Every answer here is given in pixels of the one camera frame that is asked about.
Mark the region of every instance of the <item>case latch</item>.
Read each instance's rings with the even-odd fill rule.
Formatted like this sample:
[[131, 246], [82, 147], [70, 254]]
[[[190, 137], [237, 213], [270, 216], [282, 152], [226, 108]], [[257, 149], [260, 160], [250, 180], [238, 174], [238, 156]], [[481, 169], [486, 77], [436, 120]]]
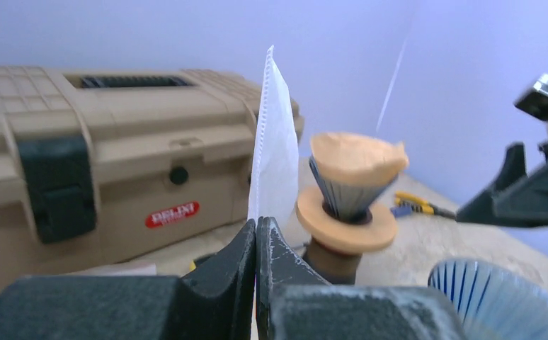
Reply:
[[28, 195], [43, 244], [95, 229], [89, 151], [82, 135], [18, 142]]

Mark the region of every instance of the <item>delixi logo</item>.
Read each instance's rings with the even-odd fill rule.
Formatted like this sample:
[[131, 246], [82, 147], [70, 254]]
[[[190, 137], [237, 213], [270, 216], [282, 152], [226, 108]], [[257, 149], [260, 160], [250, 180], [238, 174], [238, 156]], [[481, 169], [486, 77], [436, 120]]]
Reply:
[[188, 202], [177, 205], [169, 209], [154, 212], [147, 216], [144, 221], [144, 225], [147, 228], [157, 228], [162, 225], [168, 225], [170, 223], [180, 222], [197, 214], [199, 211], [199, 202]]

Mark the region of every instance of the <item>white tissue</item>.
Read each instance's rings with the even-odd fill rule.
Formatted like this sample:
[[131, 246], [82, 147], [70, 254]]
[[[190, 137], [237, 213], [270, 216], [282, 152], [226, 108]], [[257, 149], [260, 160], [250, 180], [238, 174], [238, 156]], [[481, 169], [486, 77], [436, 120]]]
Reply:
[[289, 88], [268, 49], [253, 150], [248, 219], [274, 217], [284, 227], [299, 190], [299, 150]]

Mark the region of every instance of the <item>ribbed glass bowl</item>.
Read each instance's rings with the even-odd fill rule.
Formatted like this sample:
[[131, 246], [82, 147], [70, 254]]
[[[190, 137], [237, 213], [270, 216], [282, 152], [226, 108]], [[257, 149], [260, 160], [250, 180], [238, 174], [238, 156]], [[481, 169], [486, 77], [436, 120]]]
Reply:
[[548, 292], [476, 259], [437, 263], [428, 286], [455, 306], [469, 340], [548, 340]]

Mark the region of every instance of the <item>tool case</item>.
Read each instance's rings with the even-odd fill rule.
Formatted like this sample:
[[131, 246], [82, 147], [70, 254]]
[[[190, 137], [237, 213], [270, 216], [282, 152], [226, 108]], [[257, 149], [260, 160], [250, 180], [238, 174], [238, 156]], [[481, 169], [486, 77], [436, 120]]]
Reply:
[[204, 69], [0, 67], [0, 291], [246, 219], [260, 98]]

